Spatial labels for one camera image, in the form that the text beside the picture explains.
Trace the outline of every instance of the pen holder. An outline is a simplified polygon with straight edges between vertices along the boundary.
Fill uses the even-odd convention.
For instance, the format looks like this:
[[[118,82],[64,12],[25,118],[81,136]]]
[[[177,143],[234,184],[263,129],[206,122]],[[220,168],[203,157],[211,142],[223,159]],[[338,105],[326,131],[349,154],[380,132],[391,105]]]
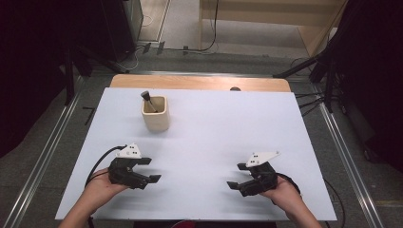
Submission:
[[[154,96],[151,97],[151,103],[157,112],[146,100],[143,100],[142,114],[145,125],[150,131],[165,131],[169,128],[170,122],[168,100],[164,96]]]

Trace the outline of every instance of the hand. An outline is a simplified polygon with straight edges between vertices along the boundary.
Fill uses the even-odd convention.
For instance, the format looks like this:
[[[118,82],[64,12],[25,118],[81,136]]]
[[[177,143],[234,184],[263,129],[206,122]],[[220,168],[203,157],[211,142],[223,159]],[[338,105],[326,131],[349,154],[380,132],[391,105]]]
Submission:
[[[260,194],[271,199],[285,212],[288,219],[296,223],[298,227],[321,227],[315,216],[303,202],[297,189],[286,179],[278,177],[278,186],[276,189],[271,189]]]
[[[89,216],[98,208],[128,188],[121,184],[112,184],[107,174],[107,168],[95,172],[92,177],[93,179],[60,223],[59,228],[84,227]]]

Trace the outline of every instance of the white tabletop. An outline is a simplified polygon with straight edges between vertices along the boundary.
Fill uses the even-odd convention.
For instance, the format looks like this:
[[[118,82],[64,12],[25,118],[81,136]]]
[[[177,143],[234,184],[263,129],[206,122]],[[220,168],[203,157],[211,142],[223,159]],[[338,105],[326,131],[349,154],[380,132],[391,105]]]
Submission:
[[[145,90],[168,99],[171,125],[163,133],[145,127],[140,96]],[[267,198],[244,198],[226,183],[252,179],[237,168],[252,153],[279,151],[270,160],[274,169],[297,183],[317,219],[336,220],[294,93],[151,88],[106,88],[56,219],[79,198],[95,162],[110,148],[130,143],[152,159],[134,171],[162,177],[144,190],[117,195],[96,219],[288,219]]]

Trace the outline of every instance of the gray floor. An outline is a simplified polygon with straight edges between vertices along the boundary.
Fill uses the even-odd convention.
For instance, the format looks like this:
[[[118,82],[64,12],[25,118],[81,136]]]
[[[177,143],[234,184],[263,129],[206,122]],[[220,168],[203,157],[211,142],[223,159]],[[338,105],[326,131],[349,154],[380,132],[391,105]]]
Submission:
[[[174,5],[170,6],[170,12],[174,11]],[[172,34],[163,33],[166,43],[173,42]],[[181,48],[188,45],[185,41],[172,48]],[[178,51],[164,51],[157,54],[151,49],[146,54],[140,51],[137,53],[139,64],[131,70],[131,73],[144,71],[163,72],[205,72],[205,73],[228,73],[247,74],[250,77],[270,77],[272,74],[283,72],[288,69],[293,60],[306,57],[300,50],[284,48],[273,50],[276,43],[272,43],[267,50],[268,54],[244,53],[218,53],[212,55],[200,55],[189,53],[183,55]],[[126,67],[135,66],[135,56],[131,56],[122,64]],[[83,107],[96,107],[100,101],[103,90],[110,84],[115,73],[104,66],[94,65],[94,72],[86,79],[84,90],[71,115],[65,132],[63,133],[54,154],[48,164],[46,172],[31,199],[19,227],[55,227],[58,221],[54,220],[55,213],[63,196],[65,187],[75,161],[80,153],[81,146],[85,140],[90,123],[86,125],[89,117],[89,110]],[[293,76],[289,78],[290,87],[295,93],[313,92],[312,85],[307,81],[306,75],[309,70],[305,69],[299,73],[305,76]],[[13,151],[0,159],[0,224],[4,224],[13,204],[17,200],[19,191],[29,179],[29,174],[36,164],[53,127],[56,125],[64,109],[65,93],[62,92],[54,99],[48,110],[31,129],[25,140]],[[298,99],[300,104],[312,101],[314,97]],[[362,146],[352,129],[349,120],[337,108],[334,103],[335,118],[338,127],[350,149],[356,166],[370,191],[376,209],[379,212],[385,227],[401,227],[403,223],[403,174],[391,168],[387,163],[370,163],[363,156]],[[319,108],[314,109],[304,121],[311,138],[313,147],[323,177],[335,188],[336,192],[329,186],[329,195],[334,203],[338,221],[329,222],[330,227],[340,227],[345,217],[344,227],[370,227],[364,216],[362,208],[357,200],[355,190],[348,178],[344,165],[337,153],[335,143],[324,121]],[[96,221],[96,227],[131,227],[129,221]],[[278,227],[294,227],[290,222],[279,222]]]

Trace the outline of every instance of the white plastic part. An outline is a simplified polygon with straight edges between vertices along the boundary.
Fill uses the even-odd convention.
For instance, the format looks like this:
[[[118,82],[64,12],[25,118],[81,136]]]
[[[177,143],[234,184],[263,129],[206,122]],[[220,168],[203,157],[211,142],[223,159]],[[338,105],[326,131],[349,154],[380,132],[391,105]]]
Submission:
[[[250,157],[248,163],[246,164],[246,167],[253,167],[253,166],[263,164],[278,155],[279,155],[278,151],[253,153],[253,155]]]
[[[116,154],[116,158],[124,159],[140,159],[141,157],[142,153],[140,153],[139,146],[136,143],[128,145]]]

